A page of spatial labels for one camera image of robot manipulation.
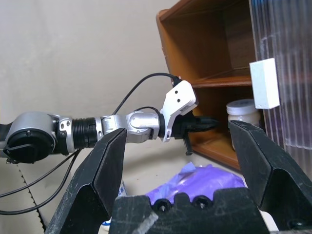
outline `white jar lid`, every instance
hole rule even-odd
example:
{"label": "white jar lid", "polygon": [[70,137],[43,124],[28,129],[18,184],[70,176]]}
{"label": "white jar lid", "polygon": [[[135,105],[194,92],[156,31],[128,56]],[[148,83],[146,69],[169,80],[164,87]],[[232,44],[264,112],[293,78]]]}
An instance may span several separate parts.
{"label": "white jar lid", "polygon": [[241,99],[228,103],[226,111],[229,115],[241,116],[257,112],[258,110],[254,106],[253,99]]}

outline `black ribbed cylinder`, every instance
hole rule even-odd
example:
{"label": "black ribbed cylinder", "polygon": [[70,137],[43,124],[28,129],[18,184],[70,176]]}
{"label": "black ribbed cylinder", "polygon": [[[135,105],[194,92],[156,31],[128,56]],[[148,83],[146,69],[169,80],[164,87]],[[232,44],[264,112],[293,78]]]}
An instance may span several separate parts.
{"label": "black ribbed cylinder", "polygon": [[96,120],[94,118],[73,119],[75,149],[93,148],[97,142]]}

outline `jar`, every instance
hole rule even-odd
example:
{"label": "jar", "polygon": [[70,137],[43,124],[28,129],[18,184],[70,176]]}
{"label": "jar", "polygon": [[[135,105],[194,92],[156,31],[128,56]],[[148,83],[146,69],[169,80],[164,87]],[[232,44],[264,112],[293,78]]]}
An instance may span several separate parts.
{"label": "jar", "polygon": [[255,108],[253,99],[232,101],[226,105],[226,111],[229,114],[229,121],[239,120],[246,123],[251,123],[257,127],[260,126],[261,115]]}

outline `plastic bag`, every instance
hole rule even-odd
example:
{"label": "plastic bag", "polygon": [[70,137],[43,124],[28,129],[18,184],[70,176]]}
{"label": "plastic bag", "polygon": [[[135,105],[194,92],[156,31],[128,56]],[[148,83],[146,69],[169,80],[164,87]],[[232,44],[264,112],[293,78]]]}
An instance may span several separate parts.
{"label": "plastic bag", "polygon": [[182,168],[179,174],[146,195],[150,198],[151,204],[161,198],[166,198],[173,203],[177,193],[186,193],[190,201],[198,195],[205,195],[213,200],[214,192],[218,189],[240,187],[245,187],[245,185],[242,178],[237,175],[211,164],[206,167],[195,167],[190,162]]}

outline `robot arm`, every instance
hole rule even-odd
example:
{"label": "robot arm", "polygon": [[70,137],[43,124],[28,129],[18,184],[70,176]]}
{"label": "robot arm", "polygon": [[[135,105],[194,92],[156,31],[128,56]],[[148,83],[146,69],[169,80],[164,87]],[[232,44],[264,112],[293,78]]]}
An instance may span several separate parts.
{"label": "robot arm", "polygon": [[[77,149],[93,148],[104,135],[120,128],[127,131],[126,143],[143,143],[157,137],[163,142],[170,137],[183,138],[187,154],[191,154],[188,132],[199,127],[207,131],[217,125],[214,119],[194,117],[191,110],[196,106],[192,86],[181,81],[167,93],[159,115],[134,111],[125,116],[73,119],[42,112],[23,113],[12,123],[0,125],[0,157],[7,157],[9,163],[35,163],[50,154],[68,155]],[[177,129],[174,123],[179,115],[182,118],[178,118]],[[183,123],[191,124],[186,128]]]}

